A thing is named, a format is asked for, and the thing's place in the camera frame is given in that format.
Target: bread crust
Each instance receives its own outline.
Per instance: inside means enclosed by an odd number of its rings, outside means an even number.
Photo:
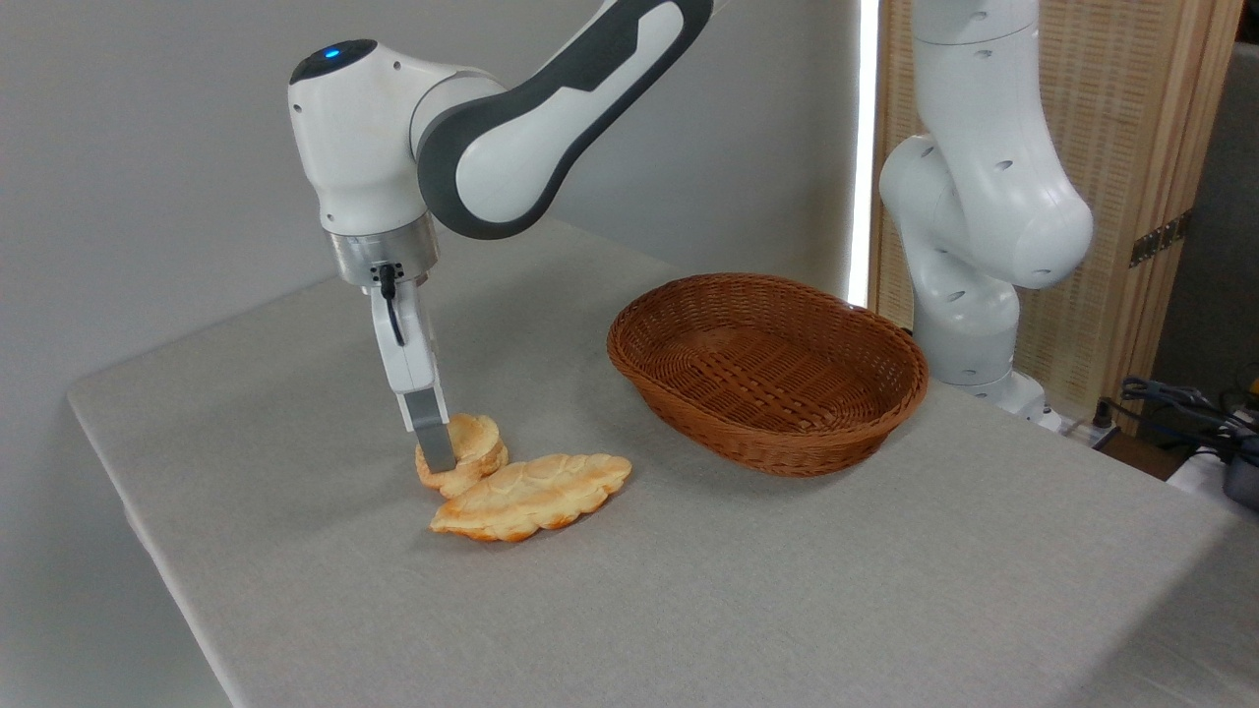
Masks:
[[[612,455],[548,455],[507,465],[443,504],[429,529],[476,540],[520,542],[597,510],[632,466]]]
[[[415,446],[415,471],[421,484],[436,489],[442,496],[453,499],[507,464],[507,446],[499,435],[499,425],[490,416],[456,413],[451,416],[446,431],[454,448],[453,470],[431,471],[424,451]]]

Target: bamboo room divider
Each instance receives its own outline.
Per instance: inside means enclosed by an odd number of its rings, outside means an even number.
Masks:
[[[1079,271],[1022,291],[1015,365],[1069,417],[1149,375],[1243,0],[1042,0],[1041,97],[1059,156],[1093,208]],[[914,108],[912,0],[884,0],[876,173],[924,128]],[[870,305],[900,325],[913,294],[875,195]]]

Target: wicker basket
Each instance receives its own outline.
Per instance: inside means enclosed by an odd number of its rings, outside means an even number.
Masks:
[[[662,285],[621,311],[608,355],[682,435],[782,476],[865,460],[927,393],[927,360],[896,325],[773,276]]]

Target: gray tablecloth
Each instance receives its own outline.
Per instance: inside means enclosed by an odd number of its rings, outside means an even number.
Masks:
[[[71,392],[237,704],[1259,704],[1259,529],[943,385],[846,474],[738,467],[603,350],[680,273],[556,222],[442,252],[452,411],[517,460],[632,460],[593,517],[426,530],[441,499],[340,281]]]

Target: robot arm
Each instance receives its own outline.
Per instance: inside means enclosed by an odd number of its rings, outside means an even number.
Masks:
[[[371,299],[390,388],[433,470],[453,469],[454,455],[419,301],[437,262],[432,217],[475,238],[533,226],[578,156],[713,13],[713,0],[607,0],[511,91],[370,39],[321,49],[293,71],[290,116],[320,222],[341,277]]]
[[[930,134],[893,150],[879,191],[905,246],[914,339],[932,375],[1044,425],[1044,391],[1013,370],[1013,286],[1066,278],[1093,217],[1045,123],[1039,10],[1036,0],[915,0],[915,96]]]
[[[1029,288],[1066,278],[1093,237],[1092,212],[1045,123],[1039,10],[1036,0],[917,0],[913,20],[918,113],[962,209],[961,223],[935,213],[932,238],[982,273]],[[923,151],[906,145],[880,180],[898,223],[937,209],[903,184],[914,179],[906,170],[923,169]]]

